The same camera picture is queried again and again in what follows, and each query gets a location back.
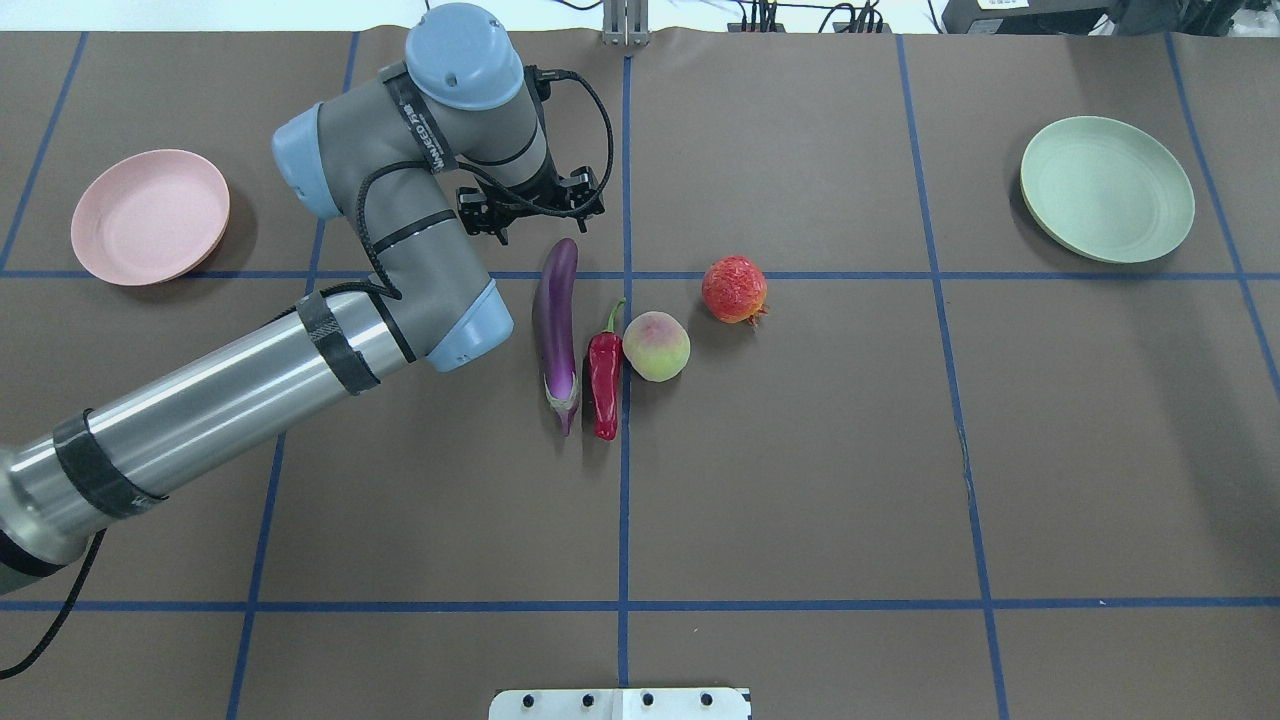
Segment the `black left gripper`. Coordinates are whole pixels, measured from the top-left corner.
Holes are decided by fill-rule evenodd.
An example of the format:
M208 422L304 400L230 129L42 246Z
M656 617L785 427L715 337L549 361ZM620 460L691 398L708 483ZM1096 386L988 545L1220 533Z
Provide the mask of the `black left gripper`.
M605 213L607 178L598 178L590 167L580 167L571 176L544 169L515 187L499 183L479 167L470 170L477 184L457 188L457 213L467 234L489 234L507 245L508 228L530 217L567 219L584 233L591 218Z

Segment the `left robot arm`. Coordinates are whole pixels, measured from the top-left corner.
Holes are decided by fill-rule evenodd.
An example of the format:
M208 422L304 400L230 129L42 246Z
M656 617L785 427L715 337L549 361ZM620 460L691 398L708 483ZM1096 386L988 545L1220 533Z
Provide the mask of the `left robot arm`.
M426 12L401 61L275 131L285 184L344 218L372 272L305 295L247 336L3 451L3 592L82 559L115 521L420 359L452 372L512 316L471 245L525 217L603 213L605 181L559 176L543 104L566 69L525 64L488 10Z

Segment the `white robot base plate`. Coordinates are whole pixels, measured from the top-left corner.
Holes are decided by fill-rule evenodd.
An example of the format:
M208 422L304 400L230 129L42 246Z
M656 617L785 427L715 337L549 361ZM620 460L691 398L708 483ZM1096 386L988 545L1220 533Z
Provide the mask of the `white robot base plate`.
M489 719L751 719L750 691L732 687L502 691Z

